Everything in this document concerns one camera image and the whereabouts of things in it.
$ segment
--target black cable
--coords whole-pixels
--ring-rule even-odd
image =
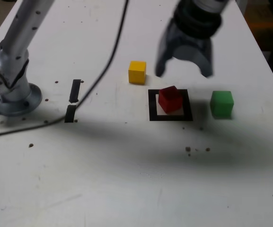
[[[116,53],[116,50],[117,50],[117,47],[118,47],[118,44],[119,44],[119,41],[120,41],[120,38],[121,38],[123,24],[124,24],[124,21],[125,21],[128,4],[129,4],[129,0],[125,0],[125,5],[124,5],[124,8],[123,8],[123,14],[122,14],[120,26],[119,26],[118,32],[117,32],[117,37],[116,37],[116,40],[115,40],[115,43],[114,43],[114,47],[113,47],[111,56],[110,56],[110,58],[109,58],[109,60],[107,62],[107,65],[105,66],[104,70],[101,72],[101,74],[99,75],[99,77],[94,81],[94,83],[92,84],[92,86],[90,87],[90,89],[83,96],[83,98],[81,99],[81,101],[77,104],[76,109],[78,109],[84,103],[84,101],[88,98],[88,96],[91,94],[91,92],[93,91],[93,89],[99,84],[99,82],[105,76],[106,72],[108,71],[108,69],[109,69],[109,67],[110,67],[110,65],[111,65],[111,63],[112,63],[112,61],[114,59],[114,56],[115,56],[115,53]],[[16,129],[16,130],[12,130],[12,131],[0,132],[0,136],[4,136],[4,135],[8,135],[8,134],[13,134],[13,133],[17,133],[17,132],[22,132],[22,131],[29,131],[29,130],[34,130],[34,129],[40,129],[40,128],[48,127],[50,125],[54,125],[54,124],[57,124],[59,122],[62,122],[64,119],[65,119],[65,115],[63,117],[60,117],[60,118],[52,121],[52,122],[47,123],[47,124],[41,124],[41,125],[37,125],[37,126],[32,126],[32,127],[23,128],[23,129]]]

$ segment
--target cube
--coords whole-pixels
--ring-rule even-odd
[[[146,62],[132,61],[129,67],[129,83],[142,84],[146,82]]]
[[[229,118],[234,100],[230,91],[213,91],[210,101],[212,114],[217,118]]]
[[[159,90],[159,104],[165,113],[179,110],[183,105],[183,97],[175,86]]]

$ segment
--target black tape strip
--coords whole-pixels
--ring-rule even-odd
[[[71,93],[69,102],[77,103],[79,101],[79,87],[80,87],[80,79],[74,79],[71,87]]]
[[[73,123],[75,115],[76,105],[68,105],[65,116],[65,123]]]
[[[193,121],[190,100],[187,89],[178,90],[183,97],[183,110],[184,115],[157,115],[156,95],[159,94],[159,90],[148,90],[149,98],[149,118],[150,121]]]

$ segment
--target white table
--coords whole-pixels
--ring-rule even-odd
[[[273,226],[273,74],[231,1],[213,38],[215,76],[172,60],[155,77],[176,3],[131,1],[114,63],[77,123],[0,137],[0,227]],[[72,80],[85,81],[81,96],[105,65],[122,8],[123,0],[55,1],[27,70],[49,101],[26,121],[0,116],[0,131],[65,114]],[[128,83],[132,60],[147,62],[145,86]],[[171,85],[188,89],[193,122],[149,121],[148,89]],[[211,117],[214,90],[232,91],[232,120]]]

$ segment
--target yellow cube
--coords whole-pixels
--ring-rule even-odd
[[[131,61],[129,67],[129,83],[142,84],[146,82],[146,62]]]

